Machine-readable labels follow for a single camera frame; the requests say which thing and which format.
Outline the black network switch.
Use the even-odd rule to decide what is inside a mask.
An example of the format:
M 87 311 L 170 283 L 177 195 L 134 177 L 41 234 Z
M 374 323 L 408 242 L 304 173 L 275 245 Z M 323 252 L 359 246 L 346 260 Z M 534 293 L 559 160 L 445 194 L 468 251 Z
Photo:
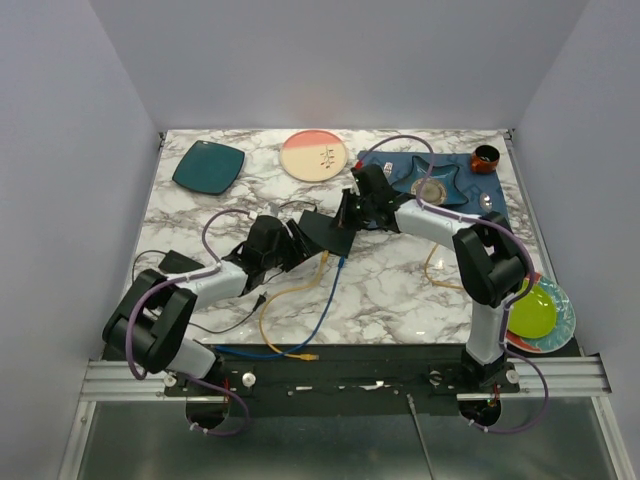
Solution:
M 351 251 L 355 230 L 333 226 L 333 218 L 315 211 L 305 210 L 298 222 L 299 228 L 312 242 L 331 254 L 347 257 Z

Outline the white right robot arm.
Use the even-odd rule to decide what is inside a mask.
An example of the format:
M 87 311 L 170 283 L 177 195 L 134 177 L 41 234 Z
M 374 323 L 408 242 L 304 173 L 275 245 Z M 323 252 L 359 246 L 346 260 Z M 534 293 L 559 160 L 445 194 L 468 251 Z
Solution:
M 394 190 L 378 165 L 353 168 L 354 189 L 345 189 L 329 231 L 354 235 L 370 224 L 394 233 L 424 238 L 455 253 L 462 286 L 472 299 L 466 353 L 460 379 L 480 392 L 496 380 L 493 365 L 505 354 L 504 339 L 511 306 L 525 276 L 533 270 L 530 255 L 498 213 L 469 216 Z

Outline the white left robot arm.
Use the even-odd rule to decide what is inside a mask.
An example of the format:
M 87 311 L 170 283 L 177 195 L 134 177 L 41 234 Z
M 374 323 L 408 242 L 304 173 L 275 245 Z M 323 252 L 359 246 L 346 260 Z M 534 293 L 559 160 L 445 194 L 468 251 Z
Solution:
M 260 215 L 245 241 L 209 267 L 164 275 L 143 271 L 107 321 L 102 340 L 125 356 L 138 379 L 171 371 L 187 375 L 201 395 L 222 380 L 216 354 L 185 337 L 194 311 L 244 296 L 272 269 L 288 272 L 321 251 L 293 220 Z

